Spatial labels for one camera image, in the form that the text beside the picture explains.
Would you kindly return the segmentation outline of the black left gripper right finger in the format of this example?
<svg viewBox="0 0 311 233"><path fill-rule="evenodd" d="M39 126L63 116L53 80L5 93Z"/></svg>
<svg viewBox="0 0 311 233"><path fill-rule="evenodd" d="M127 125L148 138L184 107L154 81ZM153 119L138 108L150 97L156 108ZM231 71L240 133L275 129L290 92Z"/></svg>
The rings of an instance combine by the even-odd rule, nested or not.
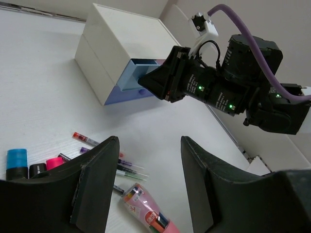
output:
<svg viewBox="0 0 311 233"><path fill-rule="evenodd" d="M309 170L251 174L188 136L181 137L181 158L194 232L310 232Z"/></svg>

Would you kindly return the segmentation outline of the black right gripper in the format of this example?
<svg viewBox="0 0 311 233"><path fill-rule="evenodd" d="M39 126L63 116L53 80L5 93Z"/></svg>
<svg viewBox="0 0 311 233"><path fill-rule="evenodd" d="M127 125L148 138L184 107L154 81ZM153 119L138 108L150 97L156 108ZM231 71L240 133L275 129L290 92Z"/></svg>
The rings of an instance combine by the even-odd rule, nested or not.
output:
<svg viewBox="0 0 311 233"><path fill-rule="evenodd" d="M199 61L190 59L189 50L173 46L167 60L140 77L139 85L158 99L170 95L168 101L174 102L189 96L232 116L243 113L247 108L247 88L229 81L216 68L204 67Z"/></svg>

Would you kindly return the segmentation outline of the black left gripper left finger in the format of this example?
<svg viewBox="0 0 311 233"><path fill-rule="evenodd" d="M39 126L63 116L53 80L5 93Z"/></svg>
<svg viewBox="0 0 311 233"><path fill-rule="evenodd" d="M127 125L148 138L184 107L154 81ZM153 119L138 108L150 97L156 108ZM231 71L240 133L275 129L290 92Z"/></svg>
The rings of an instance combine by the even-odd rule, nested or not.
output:
<svg viewBox="0 0 311 233"><path fill-rule="evenodd" d="M1 181L3 233L103 233L120 152L111 136L30 179Z"/></svg>

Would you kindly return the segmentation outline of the light blue small drawer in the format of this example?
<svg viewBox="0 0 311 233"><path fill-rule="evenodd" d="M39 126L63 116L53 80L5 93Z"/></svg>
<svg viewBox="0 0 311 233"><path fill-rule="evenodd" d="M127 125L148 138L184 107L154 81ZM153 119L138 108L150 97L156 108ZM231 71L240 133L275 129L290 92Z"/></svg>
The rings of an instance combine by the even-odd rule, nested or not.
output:
<svg viewBox="0 0 311 233"><path fill-rule="evenodd" d="M138 84L139 78L152 72L161 66L157 60L152 59L131 59L123 73L121 74L117 85L121 91L131 91L142 89Z"/></svg>

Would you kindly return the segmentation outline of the pink cap highlighter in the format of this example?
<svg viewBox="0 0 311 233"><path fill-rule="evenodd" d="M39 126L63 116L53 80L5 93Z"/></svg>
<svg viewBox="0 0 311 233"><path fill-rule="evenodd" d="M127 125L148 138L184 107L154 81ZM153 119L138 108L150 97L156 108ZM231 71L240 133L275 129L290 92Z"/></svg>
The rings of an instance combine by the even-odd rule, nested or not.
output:
<svg viewBox="0 0 311 233"><path fill-rule="evenodd" d="M61 157L55 157L46 160L46 168L47 170L51 170L55 167L58 167L64 163L63 159Z"/></svg>

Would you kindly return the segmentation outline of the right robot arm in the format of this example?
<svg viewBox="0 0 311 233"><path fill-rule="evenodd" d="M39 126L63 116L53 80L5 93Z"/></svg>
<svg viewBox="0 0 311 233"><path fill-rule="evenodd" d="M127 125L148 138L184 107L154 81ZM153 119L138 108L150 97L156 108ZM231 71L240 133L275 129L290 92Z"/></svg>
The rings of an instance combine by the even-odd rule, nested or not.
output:
<svg viewBox="0 0 311 233"><path fill-rule="evenodd" d="M215 67L189 58L189 51L174 46L160 67L139 78L139 85L160 100L173 103L189 96L231 116L245 113L245 126L266 132L295 135L307 128L310 101L292 101L280 94L242 35L231 36L225 58L217 59Z"/></svg>

